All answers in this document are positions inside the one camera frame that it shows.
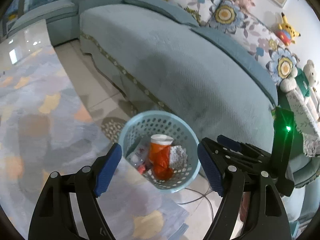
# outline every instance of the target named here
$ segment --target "basket rim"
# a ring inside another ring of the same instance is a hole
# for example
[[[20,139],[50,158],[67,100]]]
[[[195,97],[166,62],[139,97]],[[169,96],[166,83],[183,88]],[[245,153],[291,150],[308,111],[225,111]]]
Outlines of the basket rim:
[[[138,119],[140,119],[141,117],[145,117],[147,115],[152,115],[152,114],[159,114],[159,115],[163,115],[163,116],[167,116],[167,117],[171,117],[173,119],[176,119],[178,120],[179,122],[181,122],[182,125],[184,125],[191,133],[193,139],[195,140],[195,142],[197,143],[197,145],[199,145],[199,140],[195,134],[195,132],[191,129],[191,127],[185,122],[183,121],[180,117],[176,116],[175,114],[171,114],[169,112],[166,112],[166,111],[160,111],[160,110],[149,110],[149,111],[144,111],[142,113],[139,113],[137,115],[135,115],[134,117],[132,117],[128,122],[126,122],[125,126],[123,127],[123,129],[121,130],[121,133],[119,135],[119,139],[118,139],[118,144],[120,144],[121,148],[122,148],[122,145],[124,143],[124,137],[127,133],[127,131],[129,130],[129,128],[131,127],[131,125],[133,123],[135,123]],[[181,189],[184,189],[185,187],[187,187],[195,178],[196,176],[198,175],[199,173],[199,170],[200,170],[200,161],[199,161],[199,158],[198,158],[198,163],[197,163],[197,166],[194,170],[194,173],[192,174],[192,176],[185,182],[183,183],[181,186],[179,187],[176,187],[176,188],[170,188],[170,189],[159,189],[162,193],[174,193],[174,192],[177,192]]]

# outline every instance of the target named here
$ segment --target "green shirt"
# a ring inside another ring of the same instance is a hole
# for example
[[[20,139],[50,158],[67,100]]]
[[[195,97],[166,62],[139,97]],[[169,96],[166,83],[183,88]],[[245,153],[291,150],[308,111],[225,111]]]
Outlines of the green shirt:
[[[309,81],[306,77],[306,74],[301,69],[298,69],[298,76],[296,76],[296,82],[298,87],[301,90],[303,97],[309,97],[310,96]]]

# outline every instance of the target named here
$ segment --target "sofa seat cushion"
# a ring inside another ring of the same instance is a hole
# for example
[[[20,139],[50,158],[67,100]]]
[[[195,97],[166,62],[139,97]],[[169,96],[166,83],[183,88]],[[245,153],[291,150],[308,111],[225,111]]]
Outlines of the sofa seat cushion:
[[[51,3],[41,5],[26,14],[22,15],[13,25],[8,36],[13,35],[17,31],[39,21],[45,19],[47,24],[66,17],[77,15],[78,6],[71,0],[58,0]]]

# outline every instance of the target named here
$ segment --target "metal screw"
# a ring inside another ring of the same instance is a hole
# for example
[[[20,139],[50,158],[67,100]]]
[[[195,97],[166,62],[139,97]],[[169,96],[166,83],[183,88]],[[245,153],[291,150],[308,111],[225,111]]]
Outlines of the metal screw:
[[[267,178],[269,176],[269,173],[267,173],[266,171],[261,171],[261,175]]]
[[[54,171],[50,174],[50,177],[53,179],[56,178],[57,176],[58,176],[58,173],[56,171]]]
[[[84,172],[84,173],[87,173],[87,172],[89,172],[89,171],[91,171],[90,166],[84,166],[84,167],[82,168],[82,172]]]
[[[228,170],[235,172],[237,170],[237,168],[236,168],[236,166],[230,165],[230,166],[228,166]]]

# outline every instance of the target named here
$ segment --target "pink plush toy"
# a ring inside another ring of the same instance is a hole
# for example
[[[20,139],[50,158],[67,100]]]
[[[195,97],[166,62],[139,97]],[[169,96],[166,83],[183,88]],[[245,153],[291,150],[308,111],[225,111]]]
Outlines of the pink plush toy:
[[[255,7],[253,0],[236,0],[235,3],[241,8],[243,12],[249,12],[250,7]]]

